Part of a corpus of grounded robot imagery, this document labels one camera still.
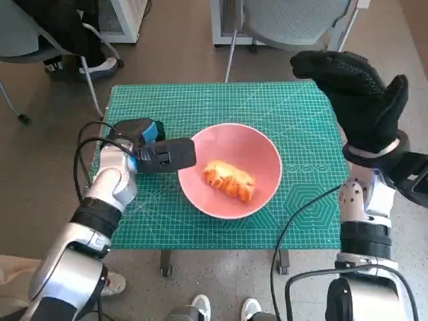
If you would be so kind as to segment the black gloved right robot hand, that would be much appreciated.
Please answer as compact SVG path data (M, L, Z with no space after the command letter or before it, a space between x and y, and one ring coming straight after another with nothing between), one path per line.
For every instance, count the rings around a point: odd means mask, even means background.
M329 99L351 147L378 154L397 139L406 75L385 85L366 58L349 51L301 51L290 63L296 78L311 79Z

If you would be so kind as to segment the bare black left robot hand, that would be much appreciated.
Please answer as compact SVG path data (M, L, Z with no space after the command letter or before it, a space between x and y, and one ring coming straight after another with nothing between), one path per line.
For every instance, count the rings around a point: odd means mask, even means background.
M160 142L167 138L164 124L160 120L151 118L121 120L114 125L114 129L114 139L121 137L129 140L135 148Z

